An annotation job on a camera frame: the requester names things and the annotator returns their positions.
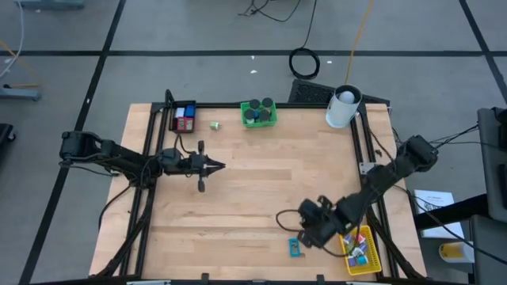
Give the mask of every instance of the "gray floor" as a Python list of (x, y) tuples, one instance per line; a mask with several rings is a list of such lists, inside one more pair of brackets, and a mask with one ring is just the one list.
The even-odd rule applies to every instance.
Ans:
[[(117, 0), (88, 0), (81, 11), (26, 11), (27, 50), (94, 50), (105, 41)], [(127, 0), (112, 43), (113, 50), (293, 49), (303, 41), (312, 1), (302, 0), (294, 17), (276, 23), (260, 15), (239, 17), (250, 0)], [(270, 4), (285, 15), (294, 0)], [(507, 5), (502, 0), (468, 1), (491, 50), (507, 50)], [(367, 0), (321, 0), (309, 48), (350, 49)], [(0, 3), (0, 40), (17, 48), (18, 11)], [(388, 0), (375, 2), (362, 50), (480, 51), (458, 1)], [(0, 58), (0, 69), (6, 58)], [(14, 284), (55, 183), (60, 134), (71, 130), (97, 64), (97, 57), (24, 57), (42, 77), (39, 102), (0, 101), (0, 122), (15, 125), (17, 141), (0, 168), (0, 283)], [(314, 82), (339, 86), (348, 58), (321, 57)], [(496, 58), (503, 74), (507, 58)], [(298, 58), (299, 70), (310, 70)], [(16, 65), (0, 83), (24, 83)], [(177, 99), (240, 101), (271, 96), (288, 99), (293, 76), (286, 56), (108, 57), (85, 130), (120, 140), (131, 103), (160, 101), (166, 88)], [(414, 134), (436, 139), (476, 122), (476, 110), (505, 106), (484, 57), (357, 57), (350, 83), (366, 94), (392, 102), (392, 122), (403, 139)], [(477, 134), (463, 140), (478, 140)], [(438, 164), (413, 175), (410, 188), (450, 191), (456, 200), (484, 193), (482, 158), (476, 145), (441, 149)], [(109, 179), (71, 170), (33, 282), (86, 277), (97, 239), (97, 218)], [(430, 276), (466, 281), (435, 254), (441, 241), (421, 241)]]

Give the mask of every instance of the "yellow box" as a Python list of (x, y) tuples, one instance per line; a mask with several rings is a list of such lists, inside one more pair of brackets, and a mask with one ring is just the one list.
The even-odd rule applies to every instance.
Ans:
[[(353, 237), (356, 236), (356, 230), (352, 230), (349, 234)], [(379, 254), (377, 253), (377, 249), (375, 248), (375, 242), (373, 241), (372, 231), (369, 226), (361, 226), (360, 234), (366, 238), (366, 242), (368, 244), (368, 250), (365, 255), (368, 258), (368, 264), (366, 265), (356, 265), (349, 266), (349, 261), (347, 258), (345, 259), (345, 264), (347, 265), (347, 271), (351, 276), (358, 276), (363, 274), (375, 273), (382, 271), (382, 265), (380, 265)], [(343, 237), (340, 235), (340, 245), (343, 253), (346, 253), (345, 243), (343, 242)]]

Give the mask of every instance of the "wooden tabletop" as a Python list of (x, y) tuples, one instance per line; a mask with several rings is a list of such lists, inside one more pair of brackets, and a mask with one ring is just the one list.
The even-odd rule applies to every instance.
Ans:
[[(122, 146), (142, 152), (150, 104), (133, 104), (128, 113)], [(367, 105), (370, 128), (395, 154), (391, 122), (385, 105)], [(197, 191), (197, 178), (162, 176), (158, 179), (143, 268), (144, 279), (372, 280), (375, 275), (352, 277), (345, 261), (320, 249), (302, 248), (305, 257), (291, 258), (288, 239), (275, 214), (297, 209), (309, 198), (325, 195), (331, 201), (360, 190), (351, 131), (337, 130), (324, 119), (325, 109), (279, 109), (274, 127), (246, 129), (239, 109), (198, 108), (196, 131), (182, 136), (185, 149), (205, 141), (205, 153), (227, 167), (205, 179), (206, 192)], [(218, 131), (210, 129), (219, 121)], [(152, 144), (152, 154), (157, 140)], [(173, 147), (175, 134), (166, 133), (163, 148)], [(388, 163), (386, 155), (377, 161)], [(112, 180), (109, 199), (125, 188), (123, 177)], [(134, 191), (106, 211), (98, 235), (90, 273), (99, 272), (125, 239)], [(416, 270), (425, 267), (408, 198), (392, 188), (384, 196), (395, 244)], [(281, 217), (286, 227), (298, 229), (297, 214)], [(327, 248), (340, 253), (337, 237)], [(129, 272), (134, 272), (138, 245), (134, 245)], [(385, 248), (379, 253), (388, 275)]]

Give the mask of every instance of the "white paper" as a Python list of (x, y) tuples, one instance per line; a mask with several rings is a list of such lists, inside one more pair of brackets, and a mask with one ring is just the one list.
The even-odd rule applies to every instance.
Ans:
[[(427, 211), (431, 211), (438, 207), (445, 207), (454, 203), (454, 198), (452, 197), (452, 193), (450, 192), (440, 192), (440, 191), (427, 191), (427, 190), (414, 190), (415, 196), (425, 200), (426, 202), (416, 199), (417, 204)], [(418, 214), (423, 213), (424, 211), (417, 207)], [(446, 225), (451, 232), (463, 238), (463, 229), (461, 228), (461, 224), (459, 222), (454, 222)], [(421, 232), (422, 237), (424, 238), (454, 238), (448, 231), (446, 231), (443, 227), (439, 226), (432, 229), (423, 230)]]

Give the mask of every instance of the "green basket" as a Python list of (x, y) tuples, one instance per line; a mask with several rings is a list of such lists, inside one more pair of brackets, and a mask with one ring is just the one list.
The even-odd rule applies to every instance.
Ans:
[[(269, 118), (268, 122), (246, 123), (246, 119), (245, 119), (245, 117), (244, 117), (243, 114), (249, 108), (250, 108), (250, 103), (249, 102), (242, 102), (241, 103), (241, 121), (243, 122), (243, 125), (245, 127), (248, 127), (248, 128), (252, 128), (252, 127), (272, 127), (278, 121), (278, 118), (276, 116), (276, 104), (275, 104), (275, 102), (273, 102), (273, 106), (271, 106), (271, 117)], [(258, 108), (257, 110), (261, 111), (263, 108), (264, 107), (262, 107), (262, 105), (261, 105), (261, 107)]]

